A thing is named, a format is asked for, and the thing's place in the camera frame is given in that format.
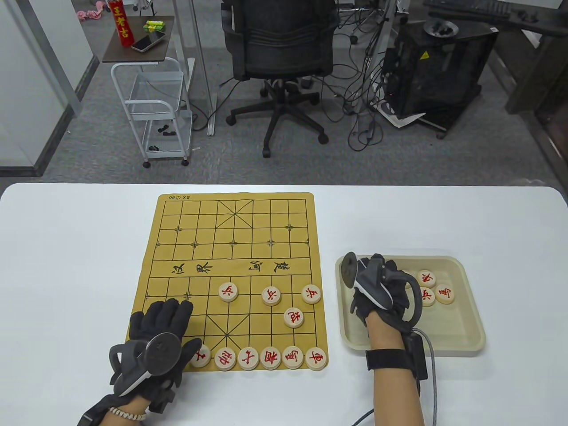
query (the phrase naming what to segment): red cylinder container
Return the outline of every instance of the red cylinder container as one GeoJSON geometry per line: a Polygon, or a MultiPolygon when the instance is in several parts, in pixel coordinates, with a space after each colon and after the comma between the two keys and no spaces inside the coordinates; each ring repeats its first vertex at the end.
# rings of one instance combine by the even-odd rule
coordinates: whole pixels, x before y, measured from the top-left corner
{"type": "Polygon", "coordinates": [[[134,34],[132,34],[132,31],[130,30],[130,25],[128,25],[126,12],[124,11],[124,3],[122,0],[108,0],[108,6],[114,16],[114,22],[116,24],[116,29],[118,30],[122,46],[132,46],[134,44],[134,34]]]}

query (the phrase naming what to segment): black glove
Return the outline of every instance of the black glove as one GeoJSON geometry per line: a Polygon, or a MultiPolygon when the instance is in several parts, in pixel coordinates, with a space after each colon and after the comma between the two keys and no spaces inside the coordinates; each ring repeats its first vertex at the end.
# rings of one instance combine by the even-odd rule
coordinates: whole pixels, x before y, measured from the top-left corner
{"type": "MultiPolygon", "coordinates": [[[[193,304],[186,300],[181,304],[176,299],[154,302],[145,315],[142,312],[134,312],[130,317],[130,339],[149,341],[160,333],[170,332],[181,341],[192,312],[193,304]]],[[[125,396],[106,395],[83,414],[77,426],[97,426],[110,407],[124,406],[137,395],[151,401],[150,411],[163,413],[167,403],[172,402],[176,395],[172,386],[175,384],[179,387],[183,370],[199,348],[201,339],[190,340],[183,345],[179,360],[170,371],[145,379],[125,396]]]]}
{"type": "MultiPolygon", "coordinates": [[[[372,258],[382,257],[380,254],[374,254],[372,258]]],[[[365,266],[369,264],[369,258],[362,258],[361,261],[365,266]]],[[[394,260],[389,260],[385,263],[385,267],[389,268],[392,271],[396,271],[396,263],[394,260]]],[[[389,291],[392,296],[392,308],[388,311],[380,309],[377,305],[369,300],[367,296],[365,296],[359,289],[355,288],[355,294],[353,295],[353,302],[351,303],[350,311],[351,313],[355,312],[355,314],[363,321],[363,324],[367,326],[367,322],[365,321],[369,314],[373,311],[376,311],[379,316],[385,321],[388,325],[398,329],[401,332],[410,331],[410,327],[405,325],[405,322],[402,320],[404,315],[404,310],[406,310],[410,306],[410,302],[408,301],[408,295],[405,291],[406,281],[401,279],[392,279],[389,282],[384,282],[383,285],[389,291]]]]}
{"type": "MultiPolygon", "coordinates": [[[[130,317],[130,339],[149,341],[160,333],[170,332],[181,341],[185,330],[187,330],[192,312],[193,304],[187,300],[184,300],[181,304],[176,299],[154,302],[150,305],[146,314],[134,312],[130,317]]],[[[183,345],[179,361],[170,371],[163,375],[147,378],[128,395],[140,395],[142,398],[152,401],[150,410],[154,411],[152,408],[157,408],[165,399],[169,399],[164,395],[167,393],[165,390],[171,389],[174,384],[176,387],[180,386],[183,370],[200,348],[201,339],[190,340],[183,345]]]]}

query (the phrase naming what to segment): office chair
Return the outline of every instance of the office chair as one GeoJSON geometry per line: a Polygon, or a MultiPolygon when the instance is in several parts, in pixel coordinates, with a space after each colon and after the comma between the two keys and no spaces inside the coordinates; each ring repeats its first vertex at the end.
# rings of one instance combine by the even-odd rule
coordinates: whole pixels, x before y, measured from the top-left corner
{"type": "Polygon", "coordinates": [[[324,128],[297,106],[306,101],[317,105],[319,93],[301,94],[294,83],[333,71],[333,32],[339,24],[334,0],[223,0],[221,17],[235,79],[263,79],[260,95],[272,98],[231,110],[227,124],[233,126],[240,114],[274,111],[264,137],[264,158],[270,157],[270,138],[286,113],[315,129],[319,143],[326,144],[324,128]]]}

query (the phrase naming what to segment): floor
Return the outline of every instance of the floor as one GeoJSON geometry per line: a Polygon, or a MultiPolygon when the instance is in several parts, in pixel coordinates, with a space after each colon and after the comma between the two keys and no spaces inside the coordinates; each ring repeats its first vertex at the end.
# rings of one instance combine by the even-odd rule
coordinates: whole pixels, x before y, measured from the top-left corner
{"type": "MultiPolygon", "coordinates": [[[[73,0],[77,10],[92,9],[89,0],[73,0]]],[[[184,34],[192,45],[188,5],[179,1],[185,17],[184,34]]],[[[195,0],[208,80],[212,90],[232,76],[231,57],[224,46],[219,2],[195,0]]],[[[159,14],[171,14],[171,4],[158,3],[159,14]]],[[[114,31],[110,14],[82,24],[93,52],[102,57],[114,31]]],[[[347,37],[335,37],[335,63],[348,63],[347,37]]],[[[362,58],[364,40],[353,50],[362,58]]],[[[345,67],[337,74],[348,76],[345,67]]],[[[191,99],[204,107],[202,76],[197,75],[191,99]]],[[[521,119],[508,115],[507,100],[494,75],[485,69],[482,95],[446,137],[420,125],[396,130],[385,120],[383,142],[363,152],[351,151],[346,137],[350,119],[331,124],[320,106],[307,106],[329,136],[320,145],[312,130],[281,119],[272,138],[272,158],[261,156],[269,115],[242,118],[234,127],[224,118],[230,108],[259,99],[260,82],[243,82],[217,114],[215,136],[193,134],[196,149],[188,167],[179,160],[156,161],[142,168],[142,159],[110,79],[110,66],[101,64],[83,100],[83,113],[74,119],[41,178],[0,178],[0,194],[14,182],[92,183],[221,183],[289,185],[548,185],[561,189],[521,119]]],[[[221,98],[233,83],[220,89],[221,98]]],[[[319,84],[314,90],[320,90],[319,84]]],[[[340,116],[332,94],[324,91],[326,110],[340,116]]],[[[198,124],[203,117],[198,117],[198,124]]]]}

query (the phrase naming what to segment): computer tower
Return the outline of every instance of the computer tower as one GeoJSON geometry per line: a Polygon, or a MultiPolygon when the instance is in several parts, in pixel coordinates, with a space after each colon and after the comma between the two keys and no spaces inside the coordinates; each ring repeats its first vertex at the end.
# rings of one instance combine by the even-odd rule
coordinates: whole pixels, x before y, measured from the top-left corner
{"type": "Polygon", "coordinates": [[[427,34],[424,21],[401,25],[383,65],[385,99],[398,118],[464,107],[479,93],[499,31],[478,22],[455,24],[458,34],[449,38],[427,34]]]}

